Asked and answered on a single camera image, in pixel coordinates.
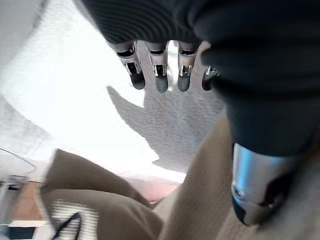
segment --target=wooden floor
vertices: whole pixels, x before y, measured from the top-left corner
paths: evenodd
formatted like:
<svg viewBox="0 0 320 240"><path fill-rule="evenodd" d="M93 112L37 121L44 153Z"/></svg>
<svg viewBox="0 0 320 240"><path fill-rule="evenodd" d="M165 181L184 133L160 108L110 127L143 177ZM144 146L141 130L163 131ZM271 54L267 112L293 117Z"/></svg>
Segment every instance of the wooden floor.
<svg viewBox="0 0 320 240"><path fill-rule="evenodd" d="M39 182L29 182L19 195L12 221L43 221L45 218L38 206Z"/></svg>

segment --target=white floor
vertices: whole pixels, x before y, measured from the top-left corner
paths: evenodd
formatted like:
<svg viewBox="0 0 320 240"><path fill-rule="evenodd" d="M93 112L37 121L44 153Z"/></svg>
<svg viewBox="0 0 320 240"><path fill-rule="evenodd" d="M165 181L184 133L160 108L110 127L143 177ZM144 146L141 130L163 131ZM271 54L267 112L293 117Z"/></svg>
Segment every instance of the white floor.
<svg viewBox="0 0 320 240"><path fill-rule="evenodd" d="M72 0L22 2L0 3L0 92L9 103L0 111L12 106L19 112L2 112L1 146L36 161L42 169L37 179L60 146L126 178L183 182L223 108L214 92L201 88L199 57L190 89L179 92L171 42L169 90L160 94L139 44L146 88L136 90Z"/></svg>

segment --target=cable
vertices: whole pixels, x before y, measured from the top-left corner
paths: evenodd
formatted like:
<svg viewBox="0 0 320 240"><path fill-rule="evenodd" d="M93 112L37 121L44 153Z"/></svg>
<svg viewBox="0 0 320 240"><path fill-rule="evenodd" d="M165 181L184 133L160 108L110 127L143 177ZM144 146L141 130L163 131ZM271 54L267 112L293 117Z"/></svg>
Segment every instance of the cable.
<svg viewBox="0 0 320 240"><path fill-rule="evenodd" d="M28 177L29 174L31 174L31 173L33 173L33 172L35 172L35 171L37 170L37 167L36 167L35 165L33 165L33 164L32 164L31 162L29 162L28 160L22 158L21 156L13 153L13 152L11 152L11 151L5 150L5 149L3 149L3 148L1 148L1 147L0 147L0 150L6 152L6 153L8 153L8 154L11 154L11 155L17 157L18 159L21 159L22 161L26 162L27 164L29 164L29 165L31 165L31 166L33 167L33 170L28 171L28 172L25 174L26 177Z"/></svg>

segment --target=robotic hand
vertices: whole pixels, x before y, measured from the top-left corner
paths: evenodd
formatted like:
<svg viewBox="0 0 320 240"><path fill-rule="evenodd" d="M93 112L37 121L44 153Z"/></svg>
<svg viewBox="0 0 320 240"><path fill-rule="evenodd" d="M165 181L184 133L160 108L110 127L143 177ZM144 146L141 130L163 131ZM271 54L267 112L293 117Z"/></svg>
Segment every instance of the robotic hand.
<svg viewBox="0 0 320 240"><path fill-rule="evenodd" d="M202 87L226 103L234 142L232 200L245 225L285 199L299 157L320 122L320 3L315 0L82 0L127 69L145 79L145 41L159 92L168 88L167 44L179 42L178 88L189 88L202 41Z"/></svg>

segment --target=black strap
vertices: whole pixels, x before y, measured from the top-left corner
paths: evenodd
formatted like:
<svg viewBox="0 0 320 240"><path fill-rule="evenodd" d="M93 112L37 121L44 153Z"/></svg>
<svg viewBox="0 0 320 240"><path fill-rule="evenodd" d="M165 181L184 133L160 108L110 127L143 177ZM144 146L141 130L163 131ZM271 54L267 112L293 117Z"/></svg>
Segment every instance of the black strap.
<svg viewBox="0 0 320 240"><path fill-rule="evenodd" d="M77 231L76 231L76 235L75 235L75 238L74 238L74 240L78 240L80 229L81 229L81 225L82 225L82 218L81 218L81 215L80 215L79 212L76 212L67 221L65 221L63 224L61 224L61 226L56 231L56 234L54 235L52 240L59 238L60 237L60 233L62 232L62 230L65 229L69 225L69 223L71 221L78 220L78 219L79 219L79 225L78 225L78 228L77 228Z"/></svg>

